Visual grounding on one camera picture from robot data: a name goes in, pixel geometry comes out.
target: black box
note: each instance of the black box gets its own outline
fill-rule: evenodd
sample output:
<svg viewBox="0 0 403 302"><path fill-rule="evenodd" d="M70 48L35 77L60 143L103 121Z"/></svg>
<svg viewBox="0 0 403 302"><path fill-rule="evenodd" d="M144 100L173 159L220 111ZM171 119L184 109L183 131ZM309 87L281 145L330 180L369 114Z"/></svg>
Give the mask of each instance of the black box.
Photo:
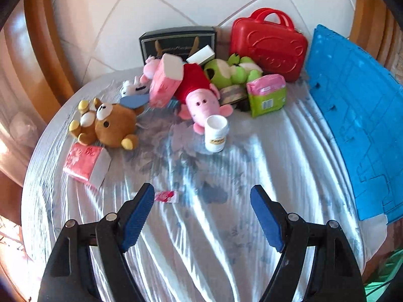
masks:
<svg viewBox="0 0 403 302"><path fill-rule="evenodd" d="M183 61L200 49L209 45L216 50L216 31L208 26L186 26L166 28L147 32L140 37L143 61L152 55L161 57L170 53L182 58Z"/></svg>

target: green plush toy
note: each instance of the green plush toy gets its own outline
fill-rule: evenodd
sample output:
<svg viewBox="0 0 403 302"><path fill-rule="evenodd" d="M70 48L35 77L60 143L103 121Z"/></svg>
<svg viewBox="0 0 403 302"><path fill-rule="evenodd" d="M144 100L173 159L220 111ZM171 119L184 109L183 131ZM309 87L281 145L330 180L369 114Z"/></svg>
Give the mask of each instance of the green plush toy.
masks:
<svg viewBox="0 0 403 302"><path fill-rule="evenodd" d="M214 59L204 66L207 78L219 90L231 85L249 83L263 75L261 68L249 57L240 57L234 53L224 61Z"/></svg>

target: plush reindeer antler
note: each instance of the plush reindeer antler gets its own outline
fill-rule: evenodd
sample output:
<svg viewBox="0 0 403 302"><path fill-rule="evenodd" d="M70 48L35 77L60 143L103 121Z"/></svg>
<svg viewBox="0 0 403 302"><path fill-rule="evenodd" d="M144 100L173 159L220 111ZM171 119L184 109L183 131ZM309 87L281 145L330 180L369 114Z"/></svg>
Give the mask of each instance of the plush reindeer antler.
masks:
<svg viewBox="0 0 403 302"><path fill-rule="evenodd" d="M158 40L155 41L155 49L157 51L157 57L162 57L162 47Z"/></svg>
<svg viewBox="0 0 403 302"><path fill-rule="evenodd" d="M189 56L195 54L199 49L199 37L196 36L194 42L193 42L193 46L192 46L192 50L190 50Z"/></svg>

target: metal screw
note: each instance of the metal screw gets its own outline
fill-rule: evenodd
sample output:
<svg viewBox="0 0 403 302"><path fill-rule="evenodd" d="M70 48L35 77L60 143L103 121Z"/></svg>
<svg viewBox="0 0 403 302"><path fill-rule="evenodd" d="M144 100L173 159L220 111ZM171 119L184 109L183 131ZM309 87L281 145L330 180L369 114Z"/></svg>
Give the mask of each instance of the metal screw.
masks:
<svg viewBox="0 0 403 302"><path fill-rule="evenodd" d="M288 215L288 219L290 219L291 221L297 221L299 219L299 215L297 215L296 213L290 213Z"/></svg>
<svg viewBox="0 0 403 302"><path fill-rule="evenodd" d="M74 227L74 225L75 225L75 220L73 220L73 219L70 219L70 220L68 220L68 221L65 223L65 226L66 226L67 228Z"/></svg>
<svg viewBox="0 0 403 302"><path fill-rule="evenodd" d="M115 214L114 212L111 212L111 213L108 213L106 215L106 220L107 221L114 221L117 217L118 217L117 214Z"/></svg>
<svg viewBox="0 0 403 302"><path fill-rule="evenodd" d="M332 228L337 228L339 226L339 223L335 220L330 220L329 221L329 226Z"/></svg>

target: suitcase handle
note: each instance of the suitcase handle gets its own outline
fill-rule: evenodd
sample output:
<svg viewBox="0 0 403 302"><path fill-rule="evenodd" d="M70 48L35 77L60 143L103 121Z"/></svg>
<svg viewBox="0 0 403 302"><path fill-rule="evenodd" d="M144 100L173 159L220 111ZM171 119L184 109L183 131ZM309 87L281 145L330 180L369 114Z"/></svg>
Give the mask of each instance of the suitcase handle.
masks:
<svg viewBox="0 0 403 302"><path fill-rule="evenodd" d="M260 9L255 10L255 11L250 15L249 18L256 19L260 14L262 14L263 12L266 12L266 11L268 11L268 10L276 11L275 9L272 9L272 8L260 8ZM284 26L284 27L287 27L287 23L285 22L284 17L280 17L279 15L278 15L278 17L279 17L279 19L280 19L280 25L281 25L281 26Z"/></svg>
<svg viewBox="0 0 403 302"><path fill-rule="evenodd" d="M261 12L259 15L257 15L255 20L257 22L264 22L265 18L271 14L276 14L280 19L283 17L283 19L286 20L288 24L285 25L285 24L281 23L281 20L280 20L280 25L287 27L287 29L289 29L289 30L295 31L294 23L291 20L291 18L288 16L288 14L286 14L285 12L282 12L280 10L267 8L266 10Z"/></svg>

